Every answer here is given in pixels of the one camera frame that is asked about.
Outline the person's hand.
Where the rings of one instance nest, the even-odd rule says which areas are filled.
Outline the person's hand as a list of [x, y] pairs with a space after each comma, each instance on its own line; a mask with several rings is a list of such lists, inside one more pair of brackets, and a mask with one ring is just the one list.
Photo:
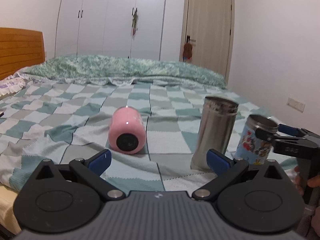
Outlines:
[[[304, 194], [304, 189], [302, 188], [302, 178], [300, 176], [300, 171], [299, 171], [299, 166], [296, 166], [294, 168], [294, 171], [296, 172], [296, 177], [295, 177], [295, 187], [298, 190], [298, 192], [303, 195]], [[319, 175], [309, 179], [307, 181], [307, 185], [311, 188], [316, 188], [320, 187], [320, 177]]]

